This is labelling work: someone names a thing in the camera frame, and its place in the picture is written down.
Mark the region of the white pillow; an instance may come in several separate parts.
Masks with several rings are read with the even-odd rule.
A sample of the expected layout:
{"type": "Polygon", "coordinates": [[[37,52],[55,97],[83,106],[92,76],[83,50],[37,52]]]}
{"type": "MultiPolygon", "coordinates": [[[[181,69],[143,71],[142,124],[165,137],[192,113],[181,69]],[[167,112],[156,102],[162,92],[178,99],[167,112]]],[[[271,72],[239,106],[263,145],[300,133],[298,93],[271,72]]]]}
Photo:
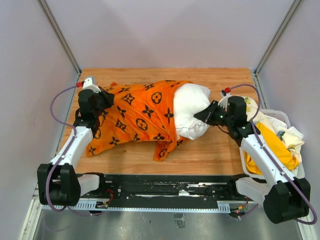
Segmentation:
{"type": "Polygon", "coordinates": [[[205,86],[186,83],[174,93],[173,114],[176,134],[195,140],[206,133],[209,125],[194,117],[210,105],[211,90],[205,86]]]}

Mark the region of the orange patterned pillowcase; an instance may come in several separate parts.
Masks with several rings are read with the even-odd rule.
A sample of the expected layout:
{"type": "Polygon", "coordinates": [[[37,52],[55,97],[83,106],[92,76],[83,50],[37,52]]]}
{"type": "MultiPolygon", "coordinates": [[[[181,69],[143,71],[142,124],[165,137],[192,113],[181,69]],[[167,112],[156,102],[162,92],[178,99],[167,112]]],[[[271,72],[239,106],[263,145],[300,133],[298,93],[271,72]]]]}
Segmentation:
{"type": "Polygon", "coordinates": [[[101,113],[101,126],[85,155],[92,157],[128,142],[155,142],[153,159],[163,161],[185,140],[178,136],[174,119],[175,92],[185,84],[163,80],[128,85],[113,82],[104,87],[114,95],[114,104],[101,113]]]}

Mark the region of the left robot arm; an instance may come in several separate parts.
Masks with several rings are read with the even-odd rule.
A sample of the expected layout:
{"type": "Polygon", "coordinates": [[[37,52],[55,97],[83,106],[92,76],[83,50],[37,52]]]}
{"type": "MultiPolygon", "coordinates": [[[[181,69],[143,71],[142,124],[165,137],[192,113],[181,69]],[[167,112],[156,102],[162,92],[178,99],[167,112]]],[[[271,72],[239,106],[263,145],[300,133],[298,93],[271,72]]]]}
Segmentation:
{"type": "Polygon", "coordinates": [[[71,134],[60,152],[37,169],[39,201],[61,212],[78,204],[80,197],[91,193],[101,198],[107,193],[104,175],[98,172],[77,176],[75,167],[87,145],[100,128],[100,115],[114,104],[114,94],[102,87],[83,88],[78,93],[78,109],[70,125],[71,134]]]}

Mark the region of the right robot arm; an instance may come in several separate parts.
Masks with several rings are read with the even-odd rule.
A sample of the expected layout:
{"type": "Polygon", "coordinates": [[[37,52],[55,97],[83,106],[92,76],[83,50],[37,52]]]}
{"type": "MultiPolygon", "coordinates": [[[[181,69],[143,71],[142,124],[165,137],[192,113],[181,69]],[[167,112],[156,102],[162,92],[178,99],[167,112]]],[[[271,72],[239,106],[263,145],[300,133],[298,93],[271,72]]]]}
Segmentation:
{"type": "Polygon", "coordinates": [[[305,178],[297,178],[281,163],[258,128],[247,120],[246,110],[242,97],[230,96],[226,106],[213,101],[194,115],[211,126],[227,127],[228,135],[253,159],[266,181],[263,184],[251,177],[239,178],[227,186],[227,196],[232,200],[246,196],[255,201],[274,224],[299,221],[311,210],[311,186],[305,178]]]}

